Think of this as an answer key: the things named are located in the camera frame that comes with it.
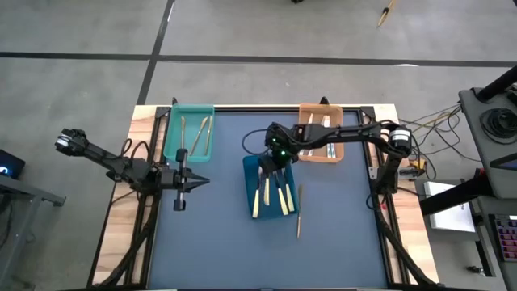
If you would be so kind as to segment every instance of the wooden table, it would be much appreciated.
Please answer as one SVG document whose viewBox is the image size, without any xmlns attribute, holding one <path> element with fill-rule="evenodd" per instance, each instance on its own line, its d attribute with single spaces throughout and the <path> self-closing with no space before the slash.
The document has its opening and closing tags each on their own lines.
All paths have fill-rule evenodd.
<svg viewBox="0 0 517 291">
<path fill-rule="evenodd" d="M 239 107 L 260 107 L 261 105 L 238 105 Z M 287 107 L 292 105 L 277 105 L 278 107 Z M 392 120 L 398 122 L 397 112 L 393 104 L 365 104 L 365 105 L 341 105 L 341 106 L 372 106 L 375 109 L 377 120 Z M 151 132 L 153 129 L 154 115 L 156 111 L 155 105 L 140 105 L 135 106 L 132 116 L 131 127 L 129 129 L 128 137 L 133 140 L 133 145 L 139 141 L 149 142 Z M 159 129 L 158 142 L 155 154 L 155 160 L 159 160 L 162 152 L 162 138 L 165 131 L 165 123 Z M 372 157 L 373 166 L 378 165 L 375 147 L 370 144 L 370 153 Z M 147 153 L 144 147 L 137 150 L 135 155 L 138 158 L 146 158 Z M 407 159 L 402 162 L 402 166 L 407 166 Z M 415 190 L 413 182 L 408 180 L 399 181 L 399 186 Z M 112 199 L 122 196 L 129 192 L 130 189 L 125 183 L 118 183 L 115 187 Z M 431 252 L 431 246 L 427 238 L 427 231 L 420 211 L 418 197 L 412 193 L 399 191 L 393 195 L 393 203 L 396 209 L 397 222 L 399 225 L 401 240 L 404 248 L 409 252 L 414 262 L 423 270 L 423 272 L 434 282 L 439 282 L 438 274 L 435 268 L 435 261 Z M 92 283 L 99 283 L 103 281 L 113 268 L 120 262 L 127 249 L 131 244 L 131 237 L 135 216 L 137 213 L 138 201 L 136 196 L 129 196 L 117 201 L 111 209 L 107 217 L 107 224 L 102 234 L 102 244 L 100 247 L 99 258 L 95 266 L 95 274 Z M 385 219 L 389 221 L 388 214 L 385 211 Z M 133 280 L 139 279 L 141 267 L 141 254 L 144 247 L 142 246 L 139 255 L 137 256 L 137 263 L 135 265 L 135 272 L 133 273 Z M 392 264 L 393 277 L 395 282 L 401 282 L 401 274 L 398 272 L 398 261 L 394 249 L 389 245 L 390 261 Z M 416 284 L 413 277 L 410 275 L 411 282 Z"/>
</svg>

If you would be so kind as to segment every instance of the teal tray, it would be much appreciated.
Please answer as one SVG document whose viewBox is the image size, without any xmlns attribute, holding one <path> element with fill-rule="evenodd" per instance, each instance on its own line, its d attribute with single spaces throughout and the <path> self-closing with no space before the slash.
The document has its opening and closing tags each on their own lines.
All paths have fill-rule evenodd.
<svg viewBox="0 0 517 291">
<path fill-rule="evenodd" d="M 214 116 L 213 105 L 190 105 L 175 104 L 172 107 L 169 120 L 169 128 L 167 129 L 167 139 L 163 155 L 171 160 L 176 159 L 176 151 L 181 147 L 181 117 L 184 116 L 185 124 L 185 148 L 189 151 L 188 162 L 208 162 L 212 155 L 213 132 L 215 128 L 216 118 Z M 192 144 L 201 128 L 201 121 L 207 117 L 207 123 L 201 132 L 200 139 L 197 141 L 194 153 L 190 155 Z M 210 116 L 212 116 L 212 130 L 210 131 L 210 143 L 208 145 L 207 155 L 204 155 L 204 147 L 207 141 L 208 127 L 210 126 Z"/>
</svg>

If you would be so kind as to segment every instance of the black floor line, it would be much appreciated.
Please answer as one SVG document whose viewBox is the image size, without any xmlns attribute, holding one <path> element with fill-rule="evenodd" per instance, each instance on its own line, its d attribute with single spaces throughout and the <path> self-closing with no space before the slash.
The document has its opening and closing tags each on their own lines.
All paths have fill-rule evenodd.
<svg viewBox="0 0 517 291">
<path fill-rule="evenodd" d="M 142 82 L 140 93 L 138 94 L 137 105 L 144 105 L 145 101 L 147 100 L 147 94 L 149 93 L 151 82 L 153 81 L 154 69 L 156 68 L 156 61 L 158 59 L 158 55 L 160 54 L 160 50 L 162 49 L 163 39 L 165 38 L 167 27 L 169 26 L 169 20 L 170 15 L 172 14 L 173 5 L 174 0 L 167 0 L 165 10 L 163 11 L 162 21 L 160 22 L 160 28 L 158 29 L 158 34 L 156 35 L 156 40 L 154 41 L 151 59 L 149 61 L 149 64 L 147 65 L 144 81 Z"/>
<path fill-rule="evenodd" d="M 445 61 L 398 60 L 338 57 L 255 57 L 255 56 L 189 56 L 160 55 L 158 61 L 203 63 L 263 63 L 263 64 L 319 64 L 319 65 L 417 65 L 473 68 L 511 68 L 517 61 Z"/>
<path fill-rule="evenodd" d="M 0 52 L 0 58 L 29 58 L 55 60 L 109 60 L 109 61 L 147 61 L 147 54 L 123 53 L 15 53 Z"/>
</svg>

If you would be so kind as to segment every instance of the concrete floor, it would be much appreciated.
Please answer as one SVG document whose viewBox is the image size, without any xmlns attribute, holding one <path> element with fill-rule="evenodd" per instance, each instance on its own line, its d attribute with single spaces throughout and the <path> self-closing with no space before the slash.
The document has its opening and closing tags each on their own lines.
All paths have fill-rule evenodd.
<svg viewBox="0 0 517 291">
<path fill-rule="evenodd" d="M 177 0 L 161 54 L 514 61 L 517 7 L 511 0 L 399 2 L 376 29 L 388 1 Z M 0 51 L 150 54 L 166 0 L 0 0 Z M 23 180 L 68 196 L 44 207 L 18 274 L 37 290 L 86 284 L 113 184 L 82 158 L 54 150 L 62 128 L 85 129 L 112 151 L 127 135 L 147 61 L 0 58 L 0 148 L 27 161 Z M 395 103 L 418 118 L 457 102 L 504 68 L 158 62 L 147 104 Z M 458 150 L 477 158 L 467 124 Z M 422 150 L 444 144 L 431 136 Z M 442 179 L 468 178 L 480 163 L 451 150 L 433 155 Z M 501 290 L 501 278 L 462 267 L 475 247 L 430 232 L 442 283 Z M 451 254 L 460 248 L 461 259 Z"/>
</svg>

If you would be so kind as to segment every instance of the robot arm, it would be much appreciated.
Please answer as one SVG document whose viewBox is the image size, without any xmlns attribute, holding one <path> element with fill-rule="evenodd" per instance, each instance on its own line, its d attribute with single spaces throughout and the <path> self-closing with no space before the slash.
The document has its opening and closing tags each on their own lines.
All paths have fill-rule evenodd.
<svg viewBox="0 0 517 291">
<path fill-rule="evenodd" d="M 261 165 L 267 172 L 286 167 L 298 160 L 300 150 L 318 149 L 329 143 L 368 141 L 388 155 L 374 181 L 376 193 L 397 192 L 397 170 L 403 158 L 411 154 L 411 131 L 391 121 L 372 124 L 326 128 L 320 124 L 296 124 L 287 129 L 273 123 L 266 131 L 265 144 L 271 156 L 262 156 Z"/>
<path fill-rule="evenodd" d="M 174 210 L 183 211 L 186 207 L 184 193 L 210 182 L 209 179 L 198 176 L 187 168 L 187 150 L 179 149 L 176 153 L 178 170 L 169 167 L 159 167 L 143 158 L 128 158 L 115 155 L 88 141 L 81 129 L 63 129 L 55 143 L 56 150 L 74 157 L 85 157 L 92 162 L 108 169 L 106 176 L 115 182 L 124 181 L 130 188 L 153 195 L 161 189 L 178 190 L 174 200 Z"/>
</svg>

